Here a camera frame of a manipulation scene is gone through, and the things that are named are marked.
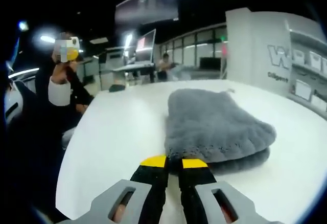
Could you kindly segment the person's left hand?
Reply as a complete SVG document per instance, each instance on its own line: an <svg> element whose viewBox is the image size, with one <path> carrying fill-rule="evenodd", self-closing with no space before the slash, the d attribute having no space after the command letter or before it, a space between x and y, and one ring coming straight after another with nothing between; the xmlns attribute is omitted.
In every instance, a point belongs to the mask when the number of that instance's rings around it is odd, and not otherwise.
<svg viewBox="0 0 327 224"><path fill-rule="evenodd" d="M53 70L53 73L51 75L51 81L55 84L65 84L67 83L67 68L69 67L68 62L60 62L57 64Z"/></svg>

